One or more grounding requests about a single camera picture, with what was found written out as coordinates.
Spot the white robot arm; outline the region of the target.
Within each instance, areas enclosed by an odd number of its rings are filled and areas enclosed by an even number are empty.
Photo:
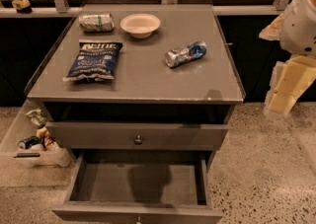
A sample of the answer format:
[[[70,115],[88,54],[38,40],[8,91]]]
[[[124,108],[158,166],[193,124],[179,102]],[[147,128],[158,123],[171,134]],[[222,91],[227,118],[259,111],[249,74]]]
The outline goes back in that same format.
[[[265,99],[266,115],[287,116],[316,80],[316,0],[292,0],[259,38],[278,40],[290,53],[288,60],[276,63]]]

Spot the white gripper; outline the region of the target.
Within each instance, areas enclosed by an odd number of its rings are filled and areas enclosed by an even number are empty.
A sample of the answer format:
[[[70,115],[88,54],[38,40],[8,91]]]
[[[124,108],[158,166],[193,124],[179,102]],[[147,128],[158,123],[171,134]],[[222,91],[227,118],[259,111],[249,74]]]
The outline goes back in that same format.
[[[279,40],[282,49],[293,53],[286,62],[276,63],[265,99],[266,113],[287,115],[316,80],[315,0],[292,0],[259,38]]]

